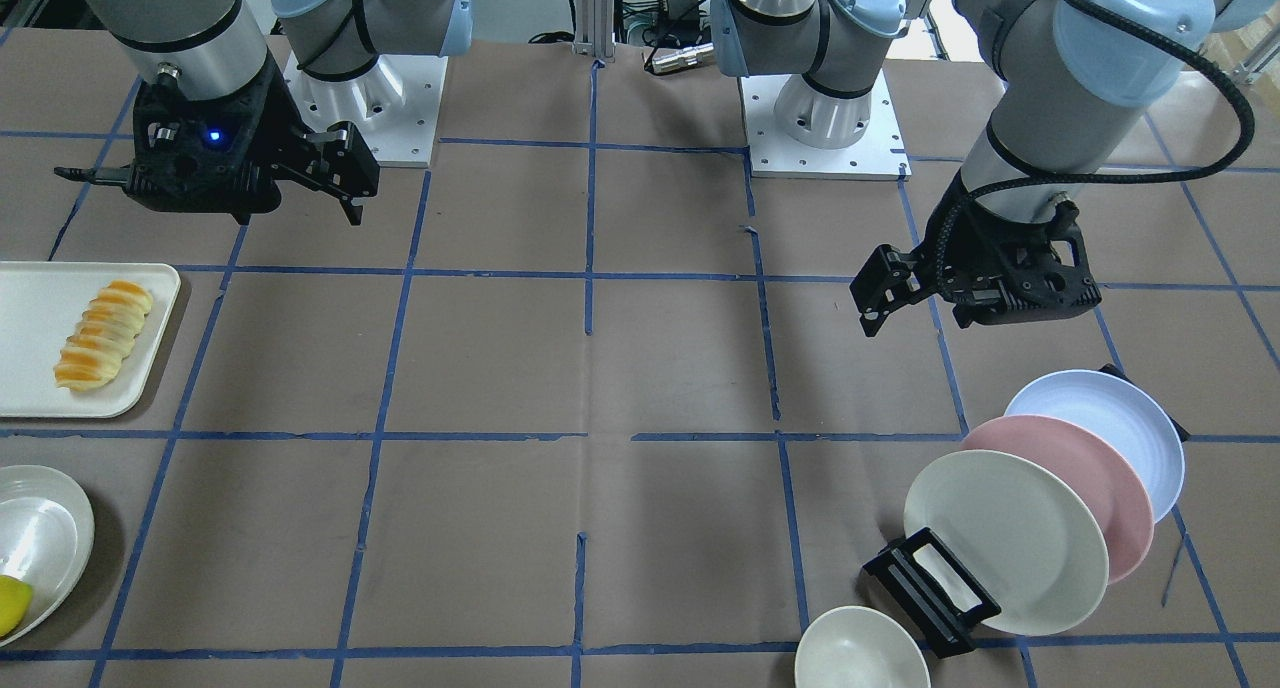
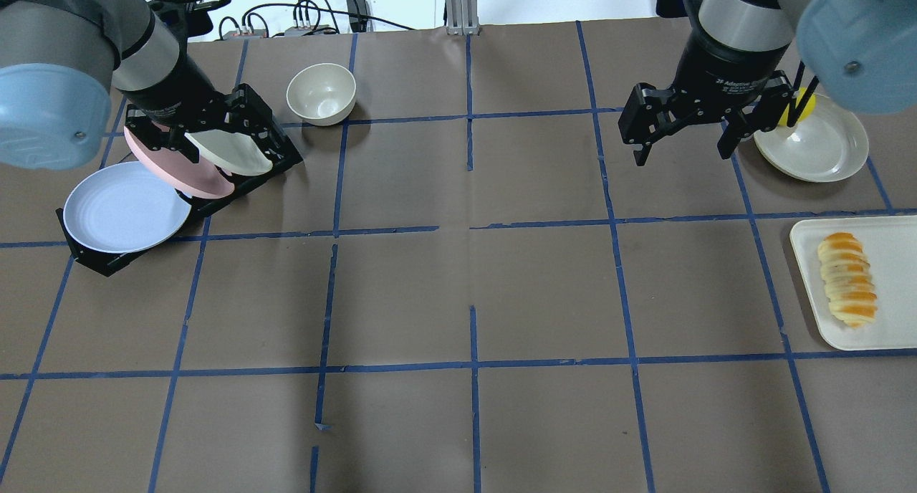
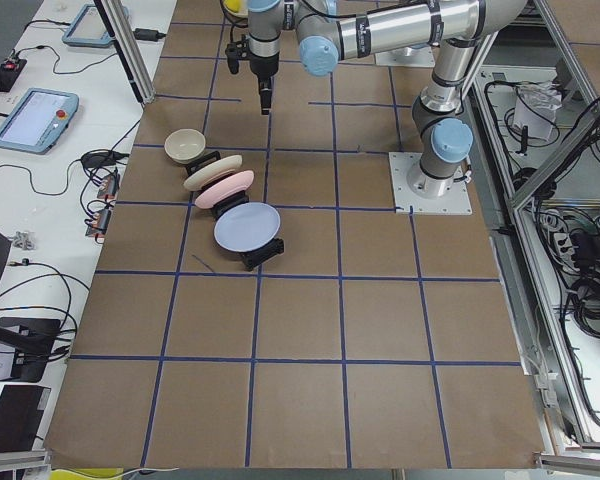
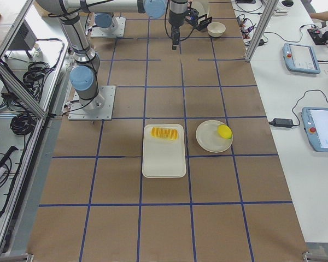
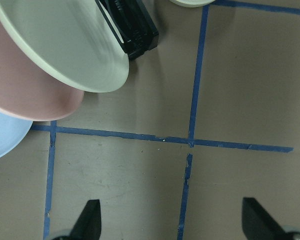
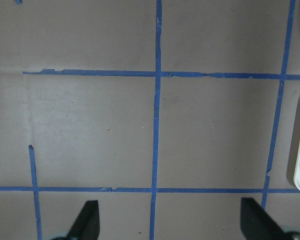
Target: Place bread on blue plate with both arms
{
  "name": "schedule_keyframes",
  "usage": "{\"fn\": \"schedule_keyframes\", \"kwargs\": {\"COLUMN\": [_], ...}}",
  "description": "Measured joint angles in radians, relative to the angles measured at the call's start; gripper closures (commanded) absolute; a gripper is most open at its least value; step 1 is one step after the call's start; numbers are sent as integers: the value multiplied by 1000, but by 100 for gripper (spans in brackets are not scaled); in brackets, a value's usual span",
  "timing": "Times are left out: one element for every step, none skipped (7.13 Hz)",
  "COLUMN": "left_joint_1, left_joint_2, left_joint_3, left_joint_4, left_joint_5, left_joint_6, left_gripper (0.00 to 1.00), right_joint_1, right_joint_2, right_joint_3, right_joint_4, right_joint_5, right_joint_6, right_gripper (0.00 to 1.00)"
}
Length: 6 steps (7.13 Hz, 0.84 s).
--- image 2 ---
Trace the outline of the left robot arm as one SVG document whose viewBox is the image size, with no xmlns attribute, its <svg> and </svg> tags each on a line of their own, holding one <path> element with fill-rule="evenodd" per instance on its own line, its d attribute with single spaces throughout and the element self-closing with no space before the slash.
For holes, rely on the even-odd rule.
<svg viewBox="0 0 917 493">
<path fill-rule="evenodd" d="M 209 0 L 2 0 L 2 163 L 66 170 L 94 159 L 118 90 L 140 112 L 125 134 L 154 153 L 208 151 L 242 174 L 226 143 L 249 138 L 269 167 L 294 150 L 248 85 L 216 90 L 187 52 L 213 25 Z"/>
</svg>

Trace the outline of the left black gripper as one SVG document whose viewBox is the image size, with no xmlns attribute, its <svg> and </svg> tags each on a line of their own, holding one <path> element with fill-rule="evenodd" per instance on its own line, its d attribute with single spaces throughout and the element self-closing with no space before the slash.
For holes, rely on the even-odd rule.
<svg viewBox="0 0 917 493">
<path fill-rule="evenodd" d="M 186 133 L 200 133 L 206 130 L 222 130 L 226 133 L 241 133 L 255 140 L 259 150 L 272 161 L 272 169 L 261 176 L 240 176 L 217 170 L 227 180 L 268 179 L 283 174 L 289 168 L 302 162 L 300 151 L 279 124 L 271 107 L 258 92 L 241 84 L 222 97 L 213 97 L 194 112 L 190 120 L 174 121 L 171 126 L 163 125 L 151 113 L 137 105 L 128 108 L 125 127 L 131 128 L 144 143 L 152 143 L 153 150 L 169 149 L 180 151 L 188 160 L 197 163 L 202 159 L 196 147 L 186 138 Z"/>
</svg>

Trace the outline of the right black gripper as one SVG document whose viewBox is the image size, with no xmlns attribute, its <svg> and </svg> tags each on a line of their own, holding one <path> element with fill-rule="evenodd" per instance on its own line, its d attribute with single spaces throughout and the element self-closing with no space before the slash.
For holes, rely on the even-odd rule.
<svg viewBox="0 0 917 493">
<path fill-rule="evenodd" d="M 623 143 L 636 144 L 633 159 L 645 166 L 654 144 L 681 128 L 725 123 L 717 141 L 728 160 L 738 144 L 757 131 L 773 130 L 792 99 L 785 72 L 777 65 L 788 49 L 748 52 L 711 38 L 690 38 L 672 83 L 633 85 L 618 121 Z"/>
</svg>

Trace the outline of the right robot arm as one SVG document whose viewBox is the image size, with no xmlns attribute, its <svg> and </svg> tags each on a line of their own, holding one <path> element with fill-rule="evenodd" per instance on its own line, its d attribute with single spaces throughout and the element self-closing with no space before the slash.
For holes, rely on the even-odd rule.
<svg viewBox="0 0 917 493">
<path fill-rule="evenodd" d="M 916 0 L 656 0 L 691 23 L 673 82 L 633 86 L 618 127 L 638 166 L 681 128 L 724 121 L 730 158 L 776 128 L 797 83 L 777 65 L 790 45 L 839 107 L 890 115 L 915 105 Z"/>
</svg>

